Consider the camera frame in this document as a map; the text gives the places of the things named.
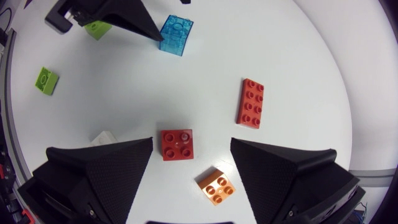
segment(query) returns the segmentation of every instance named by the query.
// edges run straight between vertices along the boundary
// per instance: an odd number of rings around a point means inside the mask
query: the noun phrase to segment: red 2x2 lego brick
[[[243,80],[241,105],[237,124],[260,128],[264,86],[250,79]]]
[[[162,131],[163,161],[193,159],[192,130]]]

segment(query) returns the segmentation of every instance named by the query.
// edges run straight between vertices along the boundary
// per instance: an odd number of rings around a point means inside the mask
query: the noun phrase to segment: lego brick
[[[107,31],[109,31],[111,28],[111,24],[101,21],[95,21],[85,25],[87,33],[96,40],[100,40],[100,38],[104,36],[105,33],[107,33]]]
[[[163,161],[193,159],[192,130],[163,130]]]
[[[106,144],[113,144],[117,142],[118,140],[116,140],[116,138],[110,131],[103,131],[96,138],[94,138],[94,140],[90,144],[90,147],[103,146]]]
[[[37,77],[35,86],[44,94],[51,96],[54,91],[55,84],[58,82],[58,75],[50,70],[42,67],[42,70]]]
[[[220,170],[214,171],[198,185],[213,205],[220,204],[235,192],[234,186]]]
[[[33,216],[30,214],[30,212],[27,209],[23,209],[22,216],[26,216],[29,219],[29,224],[34,224],[35,223],[35,220],[33,219]]]
[[[237,124],[260,128],[264,86],[250,79],[243,80]]]
[[[2,165],[0,164],[0,179],[4,179],[4,171],[2,169]]]
[[[160,41],[159,49],[182,56],[192,25],[189,19],[170,15],[160,30],[164,40]]]

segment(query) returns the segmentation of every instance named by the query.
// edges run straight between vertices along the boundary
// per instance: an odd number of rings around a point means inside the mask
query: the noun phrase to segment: lime green lego brick
[[[107,33],[108,30],[112,28],[111,24],[107,24],[101,21],[95,21],[90,24],[85,25],[85,29],[89,35],[94,37],[96,40],[100,40],[102,36]]]
[[[39,73],[35,86],[44,94],[51,96],[54,91],[55,84],[58,81],[58,75],[46,69],[45,67]]]

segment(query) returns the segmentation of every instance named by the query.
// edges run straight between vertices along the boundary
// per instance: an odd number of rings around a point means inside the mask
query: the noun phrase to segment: cable
[[[362,202],[360,202],[359,204],[361,204],[361,205],[362,205],[364,208],[366,208],[366,206],[365,206],[365,205],[363,205],[363,204],[362,204]],[[358,205],[359,205],[359,204],[358,204]]]
[[[8,7],[2,13],[0,13],[0,16],[2,16],[7,10],[10,11],[10,18],[8,19],[8,24],[7,24],[7,27],[6,27],[6,29],[4,31],[7,31],[9,26],[10,26],[10,24],[11,24],[12,10],[11,10],[10,7]]]

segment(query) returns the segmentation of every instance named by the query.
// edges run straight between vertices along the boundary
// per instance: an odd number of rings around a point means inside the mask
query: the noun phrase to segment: white surface
[[[255,223],[229,151],[231,137],[338,151],[349,167],[351,115],[339,70],[292,1],[145,1],[161,28],[169,14],[194,21],[183,57],[113,27],[100,41],[84,29],[59,35],[44,24],[50,1],[19,11],[12,106],[30,170],[49,146],[83,147],[100,131],[119,141],[154,137],[154,151],[128,223]],[[35,89],[41,66],[60,76],[53,96]],[[259,130],[235,124],[243,78],[264,84]],[[193,129],[194,160],[164,162],[161,129]],[[217,207],[195,178],[211,166],[236,192]]]
[[[117,142],[118,141],[110,131],[102,131],[96,138],[94,138],[94,140],[91,141],[89,146],[103,146]]]
[[[329,46],[353,120],[350,169],[398,164],[398,45],[379,1],[295,0]]]

